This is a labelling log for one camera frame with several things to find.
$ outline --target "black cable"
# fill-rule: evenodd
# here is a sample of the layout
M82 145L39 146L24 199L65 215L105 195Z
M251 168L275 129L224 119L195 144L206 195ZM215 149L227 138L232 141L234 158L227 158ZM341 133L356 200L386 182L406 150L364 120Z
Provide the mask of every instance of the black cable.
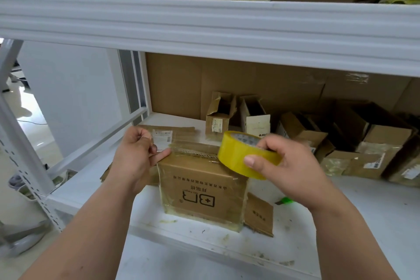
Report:
M19 122L32 123L32 124L36 124L36 125L48 125L47 123L34 123L34 122L31 122L31 121L24 121L24 120L21 120L21 119L19 119L18 121Z

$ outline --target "tape roll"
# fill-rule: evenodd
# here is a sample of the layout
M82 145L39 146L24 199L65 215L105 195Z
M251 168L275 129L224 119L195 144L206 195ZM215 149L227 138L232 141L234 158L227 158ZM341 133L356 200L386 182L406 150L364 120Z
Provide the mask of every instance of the tape roll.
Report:
M259 141L260 138L254 135L226 131L223 134L222 145L217 155L218 159L223 165L238 174L264 180L264 176L244 164L244 157L259 155L276 166L281 162L282 157L276 152L256 147Z

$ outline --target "shelf surface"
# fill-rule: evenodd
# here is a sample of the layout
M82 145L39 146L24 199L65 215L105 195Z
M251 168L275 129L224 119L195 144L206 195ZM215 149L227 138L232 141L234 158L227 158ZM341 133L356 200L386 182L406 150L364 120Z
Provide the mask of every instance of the shelf surface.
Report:
M0 0L2 38L420 76L420 6Z
M194 126L200 131L201 143L220 144L205 140L205 122L201 120L152 113L143 123ZM112 162L115 149L116 145L55 190L47 201L60 211L76 214L100 186L99 177ZM360 210L401 279L418 279L420 190L357 177L335 177L333 181ZM250 191L270 203L283 197L268 181L254 180ZM320 277L315 226L309 211L297 203L274 205L274 238L270 238L247 228L236 233L165 214L159 188L147 186L135 199L129 233L230 265L239 261L297 279Z

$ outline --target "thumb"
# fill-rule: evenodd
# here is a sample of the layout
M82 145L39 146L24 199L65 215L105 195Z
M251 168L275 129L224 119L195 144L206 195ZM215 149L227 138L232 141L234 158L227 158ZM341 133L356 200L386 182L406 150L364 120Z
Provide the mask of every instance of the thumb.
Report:
M278 167L261 156L246 155L244 157L244 164L253 170L261 173L264 177L272 180L276 176Z

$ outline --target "person's right hand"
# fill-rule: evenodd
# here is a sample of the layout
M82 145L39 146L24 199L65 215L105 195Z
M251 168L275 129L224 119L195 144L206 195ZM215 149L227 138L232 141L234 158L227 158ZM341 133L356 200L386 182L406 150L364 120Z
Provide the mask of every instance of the person's right hand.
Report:
M309 147L276 134L260 140L257 147L283 156L279 166L257 155L247 155L245 165L260 172L286 196L309 210L334 207L344 194L325 175Z

